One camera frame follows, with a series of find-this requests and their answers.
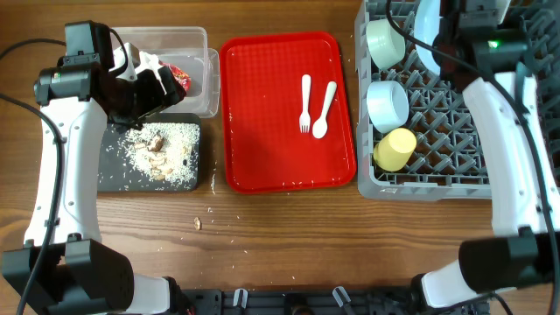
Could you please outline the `large light blue plate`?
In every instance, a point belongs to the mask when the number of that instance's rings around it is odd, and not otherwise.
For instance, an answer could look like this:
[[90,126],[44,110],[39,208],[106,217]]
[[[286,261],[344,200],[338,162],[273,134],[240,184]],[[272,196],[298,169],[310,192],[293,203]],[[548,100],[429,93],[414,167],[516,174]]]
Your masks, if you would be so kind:
[[[439,34],[440,18],[440,0],[420,0],[415,14],[414,37],[432,46]],[[416,47],[416,52],[425,68],[439,76],[440,66],[432,52],[419,45]]]

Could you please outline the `white napkin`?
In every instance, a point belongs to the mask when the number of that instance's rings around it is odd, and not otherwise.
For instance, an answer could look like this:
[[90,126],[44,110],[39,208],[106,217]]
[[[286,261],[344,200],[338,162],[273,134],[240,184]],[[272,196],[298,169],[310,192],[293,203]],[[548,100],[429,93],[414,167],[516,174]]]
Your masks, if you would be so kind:
[[150,54],[144,51],[139,52],[140,65],[135,68],[136,75],[139,75],[145,70],[150,70],[154,75],[159,78],[159,69],[163,67],[159,58],[155,54]]

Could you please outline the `red snack wrapper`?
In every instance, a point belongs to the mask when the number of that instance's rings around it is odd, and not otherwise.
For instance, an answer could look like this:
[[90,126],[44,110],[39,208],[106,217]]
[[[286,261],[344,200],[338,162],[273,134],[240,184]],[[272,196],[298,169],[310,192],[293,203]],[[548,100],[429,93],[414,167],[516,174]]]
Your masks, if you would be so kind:
[[163,61],[160,61],[160,64],[162,66],[168,67],[171,70],[171,73],[173,74],[174,79],[180,84],[180,86],[187,93],[189,91],[190,87],[191,87],[191,84],[192,84],[192,78],[189,76],[189,74],[184,72],[179,67],[177,67],[173,64],[164,63]]

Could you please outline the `mint green bowl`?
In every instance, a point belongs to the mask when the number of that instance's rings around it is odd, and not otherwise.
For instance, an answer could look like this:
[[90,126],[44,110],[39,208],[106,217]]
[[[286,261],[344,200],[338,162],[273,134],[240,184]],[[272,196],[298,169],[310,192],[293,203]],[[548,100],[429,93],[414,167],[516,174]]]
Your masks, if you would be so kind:
[[373,62],[380,69],[388,69],[404,58],[404,38],[393,29],[387,19],[367,23],[366,41]]

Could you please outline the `small light blue bowl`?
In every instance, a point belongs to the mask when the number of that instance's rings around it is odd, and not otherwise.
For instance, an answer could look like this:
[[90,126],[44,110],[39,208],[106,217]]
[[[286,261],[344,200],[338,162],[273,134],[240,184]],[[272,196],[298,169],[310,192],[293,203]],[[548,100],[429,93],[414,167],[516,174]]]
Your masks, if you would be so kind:
[[382,134],[403,126],[408,120],[408,96],[396,81],[372,82],[367,89],[366,101],[371,123]]

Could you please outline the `yellow plastic cup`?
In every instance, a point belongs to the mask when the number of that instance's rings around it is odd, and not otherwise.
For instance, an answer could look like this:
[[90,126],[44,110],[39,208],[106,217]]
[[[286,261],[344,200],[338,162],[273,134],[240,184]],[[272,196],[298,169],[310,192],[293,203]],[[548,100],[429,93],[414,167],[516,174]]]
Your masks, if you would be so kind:
[[396,172],[408,163],[416,147],[417,137],[412,131],[394,129],[374,147],[374,161],[383,170]]

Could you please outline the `white plastic spoon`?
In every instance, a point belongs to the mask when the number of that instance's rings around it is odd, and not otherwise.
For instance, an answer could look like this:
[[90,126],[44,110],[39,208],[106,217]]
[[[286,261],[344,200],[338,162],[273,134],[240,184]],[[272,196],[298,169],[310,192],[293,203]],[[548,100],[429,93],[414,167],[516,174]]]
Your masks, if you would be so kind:
[[312,126],[312,135],[316,139],[323,138],[326,135],[326,132],[328,130],[328,124],[327,124],[327,121],[326,121],[326,117],[327,117],[329,109],[332,105],[333,98],[334,98],[336,90],[337,90],[337,86],[338,85],[335,81],[330,81],[326,86],[325,97],[324,97],[324,100],[323,100],[323,105],[322,105],[320,116],[319,116],[318,120]]

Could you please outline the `white plastic fork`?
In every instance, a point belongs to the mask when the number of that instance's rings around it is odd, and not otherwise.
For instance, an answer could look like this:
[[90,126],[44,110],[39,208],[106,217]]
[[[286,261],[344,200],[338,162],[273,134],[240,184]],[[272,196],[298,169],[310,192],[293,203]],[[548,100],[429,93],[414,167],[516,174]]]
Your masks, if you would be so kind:
[[311,126],[311,116],[309,114],[309,103],[312,86],[312,77],[304,74],[301,79],[302,92],[302,112],[299,117],[299,128],[301,133],[308,133]]

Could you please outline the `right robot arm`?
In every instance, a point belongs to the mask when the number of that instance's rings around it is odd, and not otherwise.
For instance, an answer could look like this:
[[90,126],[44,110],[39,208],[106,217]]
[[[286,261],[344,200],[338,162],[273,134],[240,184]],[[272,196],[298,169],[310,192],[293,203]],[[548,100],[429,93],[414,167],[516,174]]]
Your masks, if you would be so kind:
[[458,259],[417,281],[443,310],[498,291],[559,283],[559,191],[537,110],[534,56],[505,1],[423,1],[422,62],[462,94],[490,181],[493,237],[462,243]]

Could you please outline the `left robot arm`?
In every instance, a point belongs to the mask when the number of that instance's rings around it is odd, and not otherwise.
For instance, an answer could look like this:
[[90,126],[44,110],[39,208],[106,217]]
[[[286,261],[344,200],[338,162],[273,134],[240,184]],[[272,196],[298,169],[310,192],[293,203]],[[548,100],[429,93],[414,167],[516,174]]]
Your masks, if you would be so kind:
[[30,111],[42,122],[38,193],[22,248],[3,253],[3,278],[18,309],[38,314],[193,314],[169,277],[136,274],[130,260],[102,243],[96,208],[103,134],[109,123],[140,129],[185,97],[172,71],[121,45],[93,21],[65,27],[66,53],[34,85]]

